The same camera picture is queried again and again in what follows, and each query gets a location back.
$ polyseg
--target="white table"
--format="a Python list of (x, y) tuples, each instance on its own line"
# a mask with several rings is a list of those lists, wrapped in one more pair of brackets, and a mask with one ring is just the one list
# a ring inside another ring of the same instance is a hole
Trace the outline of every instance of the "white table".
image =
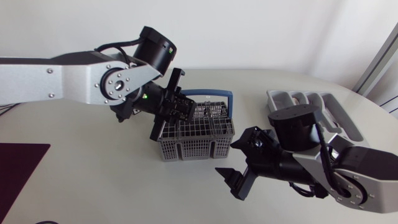
[[(234, 94), (238, 139), (251, 126), (270, 128), (266, 90), (329, 91), (371, 147), (398, 154), (398, 121), (341, 86), (274, 70), (186, 70), (183, 89)], [(157, 83), (165, 84), (169, 75)], [(396, 223), (398, 213), (353, 210), (305, 198), (288, 183), (258, 178), (245, 201), (235, 199), (215, 167), (244, 171), (237, 149), (227, 159), (163, 162), (149, 140), (154, 116), (118, 123), (107, 106), (67, 100), (26, 103), (0, 117), (0, 142), (50, 143), (5, 224), (67, 223)]]

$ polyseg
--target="wire rack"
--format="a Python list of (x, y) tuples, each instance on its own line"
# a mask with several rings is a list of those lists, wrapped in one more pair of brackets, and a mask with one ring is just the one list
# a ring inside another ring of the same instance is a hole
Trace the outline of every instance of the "wire rack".
[(159, 141), (164, 161), (225, 158), (234, 136), (232, 119), (224, 102), (197, 103), (191, 123), (165, 124)]

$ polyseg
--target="robotic arm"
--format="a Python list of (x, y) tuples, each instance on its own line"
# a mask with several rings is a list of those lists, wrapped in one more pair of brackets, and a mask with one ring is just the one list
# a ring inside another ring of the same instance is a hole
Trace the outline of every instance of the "robotic arm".
[[(398, 157), (358, 147), (335, 135), (325, 142), (319, 122), (322, 112), (314, 105), (296, 105), (271, 113), (271, 130), (247, 128), (231, 144), (247, 157), (244, 174), (232, 168), (216, 168), (244, 200), (254, 180), (269, 177), (288, 181), (305, 197), (325, 198), (329, 194), (349, 208), (378, 213), (398, 211)], [(295, 183), (309, 185), (301, 189)]]
[[(137, 44), (133, 57), (122, 49)], [(112, 47), (123, 58), (100, 53)], [(176, 52), (169, 39), (144, 27), (137, 40), (105, 44), (95, 51), (51, 59), (0, 58), (0, 105), (66, 98), (109, 105), (119, 122), (130, 118), (133, 109), (141, 110), (155, 114), (150, 138), (156, 141), (166, 121), (190, 121), (196, 107), (177, 86), (183, 70), (173, 70), (167, 88), (152, 82), (164, 76)]]

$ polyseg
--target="white wall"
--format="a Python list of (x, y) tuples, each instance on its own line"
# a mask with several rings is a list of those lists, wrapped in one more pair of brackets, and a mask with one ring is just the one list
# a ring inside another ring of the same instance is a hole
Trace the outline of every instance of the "white wall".
[(397, 8), (396, 0), (0, 0), (0, 57), (91, 50), (151, 26), (177, 46), (173, 67), (283, 69), (351, 88)]

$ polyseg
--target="screw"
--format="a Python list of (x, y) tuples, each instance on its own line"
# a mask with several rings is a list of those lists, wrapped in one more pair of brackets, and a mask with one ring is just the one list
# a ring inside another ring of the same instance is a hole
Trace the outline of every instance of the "screw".
[(257, 147), (261, 147), (261, 146), (262, 146), (262, 142), (261, 142), (260, 140), (258, 140), (258, 139), (256, 139), (256, 140), (254, 141), (254, 144), (255, 144)]

